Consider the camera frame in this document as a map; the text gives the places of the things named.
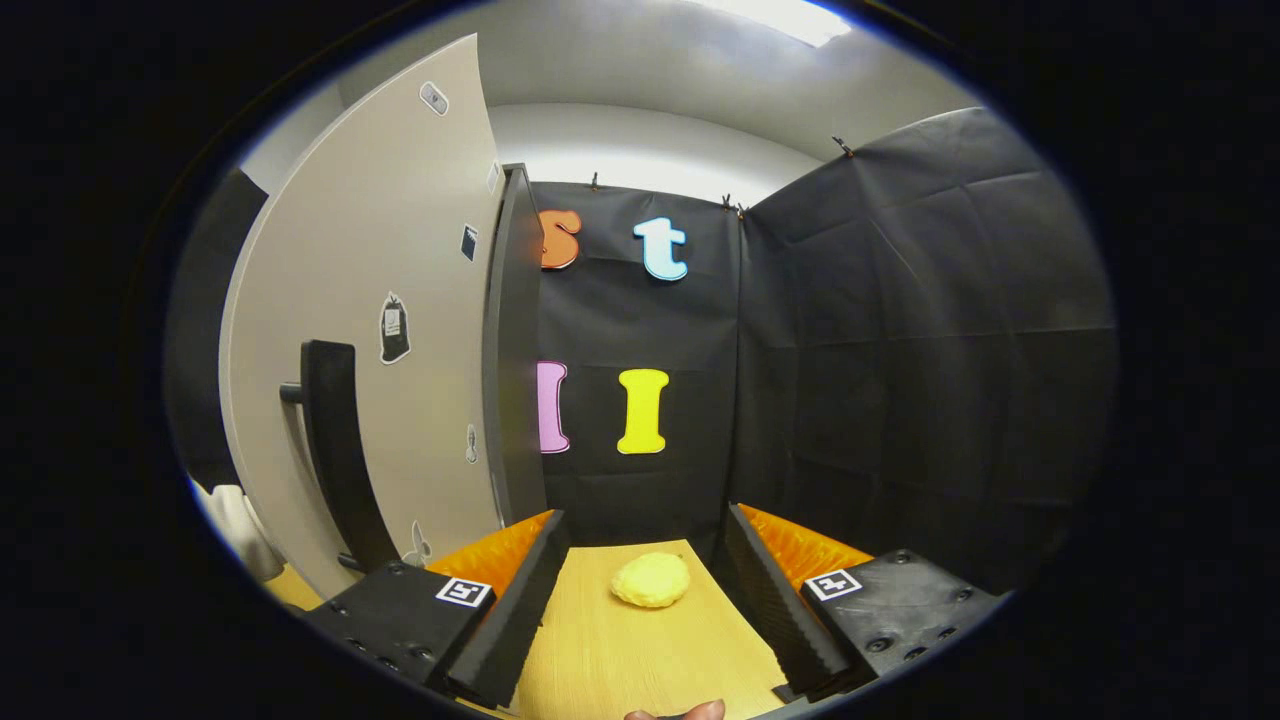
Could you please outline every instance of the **white wall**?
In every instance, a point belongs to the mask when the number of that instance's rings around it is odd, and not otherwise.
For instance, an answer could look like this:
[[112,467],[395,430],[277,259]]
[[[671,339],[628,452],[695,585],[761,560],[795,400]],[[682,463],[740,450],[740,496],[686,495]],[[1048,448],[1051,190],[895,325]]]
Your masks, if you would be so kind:
[[241,160],[241,169],[268,195],[284,184],[294,160],[346,110],[338,83],[302,101]]
[[612,105],[502,105],[489,122],[499,161],[524,163],[534,182],[586,184],[598,172],[602,186],[712,202],[728,193],[749,206],[823,163],[723,126]]

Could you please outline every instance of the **black backdrop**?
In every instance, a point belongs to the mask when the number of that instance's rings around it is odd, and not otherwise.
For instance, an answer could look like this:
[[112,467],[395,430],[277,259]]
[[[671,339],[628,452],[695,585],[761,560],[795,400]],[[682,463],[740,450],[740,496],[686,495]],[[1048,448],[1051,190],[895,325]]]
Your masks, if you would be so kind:
[[754,206],[732,500],[992,592],[1025,583],[1096,470],[1116,374],[1082,218],[982,109]]
[[[543,465],[575,542],[687,537],[732,585],[713,541],[724,502],[746,502],[998,593],[1064,539],[1105,438],[1115,323],[1080,209],[989,111],[893,132],[745,222],[672,195],[534,191],[582,218],[579,259],[543,273],[539,340],[568,366],[571,447]],[[631,228],[655,217],[686,232],[681,281],[644,269]],[[671,375],[659,454],[614,447],[628,368]]]
[[[561,383],[564,452],[544,455],[547,500],[566,510],[576,544],[687,538],[709,561],[724,503],[733,428],[739,219],[719,205],[636,190],[532,183],[538,208],[582,219],[579,256],[543,272],[543,360],[568,368]],[[632,228],[669,218],[685,233],[675,259],[689,274],[667,282],[644,266]],[[669,375],[652,455],[623,455],[618,373]]]

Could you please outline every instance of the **sticker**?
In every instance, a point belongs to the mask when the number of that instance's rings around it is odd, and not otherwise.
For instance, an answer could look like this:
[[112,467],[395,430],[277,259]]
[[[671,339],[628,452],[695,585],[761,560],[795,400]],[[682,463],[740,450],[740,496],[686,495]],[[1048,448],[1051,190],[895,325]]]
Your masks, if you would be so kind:
[[462,254],[467,256],[467,260],[475,260],[477,240],[480,240],[480,231],[471,225],[462,225]]
[[422,86],[422,90],[419,91],[417,96],[422,99],[422,102],[426,102],[428,108],[435,110],[435,114],[442,118],[449,111],[449,99],[445,97],[444,94],[440,92],[440,88],[435,87],[435,83],[431,81],[428,81],[426,85]]
[[804,584],[809,585],[809,589],[812,589],[822,602],[863,589],[861,583],[855,580],[852,575],[844,570],[836,570],[835,573],[827,573],[826,575],[810,578],[805,580]]
[[476,454],[476,427],[467,425],[467,462],[475,465],[480,455]]
[[568,450],[568,438],[559,421],[559,384],[566,375],[568,368],[563,363],[538,361],[538,442],[543,455]]
[[669,218],[640,223],[631,232],[644,238],[644,268],[650,275],[675,282],[689,274],[689,265],[675,258],[675,246],[685,243],[685,233],[672,228]]
[[422,539],[422,528],[417,525],[417,520],[413,520],[411,532],[410,547],[413,550],[406,552],[401,557],[401,561],[413,568],[426,568],[426,560],[431,557],[431,546],[426,544],[426,541]]
[[490,589],[490,585],[484,583],[449,578],[449,582],[444,583],[444,587],[440,588],[440,592],[435,593],[435,597],[444,602],[480,607],[480,602],[484,600],[484,596],[489,594]]
[[582,218],[572,210],[543,210],[538,214],[543,224],[543,269],[559,270],[577,259],[577,238]]
[[408,313],[394,292],[387,293],[378,323],[383,338],[383,365],[392,365],[412,350],[408,343]]

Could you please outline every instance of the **door sticker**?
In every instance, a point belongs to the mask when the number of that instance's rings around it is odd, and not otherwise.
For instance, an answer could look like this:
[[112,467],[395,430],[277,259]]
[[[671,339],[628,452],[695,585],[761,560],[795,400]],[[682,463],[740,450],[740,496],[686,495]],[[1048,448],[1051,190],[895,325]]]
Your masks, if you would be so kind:
[[378,327],[383,338],[383,365],[392,365],[408,355],[412,350],[408,342],[408,313],[394,292],[388,292],[387,300],[383,301]]
[[476,452],[476,427],[467,425],[467,462],[475,465],[480,455]]
[[431,546],[426,544],[426,541],[422,539],[422,528],[419,527],[417,520],[413,520],[411,533],[410,546],[413,550],[406,552],[401,557],[401,561],[413,568],[426,568],[426,560],[431,557]]
[[471,225],[462,225],[462,254],[467,256],[467,260],[475,260],[476,258],[476,241],[480,240],[480,231]]
[[419,91],[417,96],[422,99],[422,102],[426,102],[428,108],[435,110],[435,114],[442,118],[449,111],[449,99],[440,92],[439,87],[435,87],[434,82],[428,81],[426,85],[422,86],[422,90]]

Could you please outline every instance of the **finger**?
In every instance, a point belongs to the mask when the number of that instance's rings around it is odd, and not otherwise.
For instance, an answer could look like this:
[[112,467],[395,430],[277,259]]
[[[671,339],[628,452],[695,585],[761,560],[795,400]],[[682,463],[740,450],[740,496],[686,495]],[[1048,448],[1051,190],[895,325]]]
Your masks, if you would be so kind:
[[724,720],[724,701],[704,702],[686,712],[685,720]]

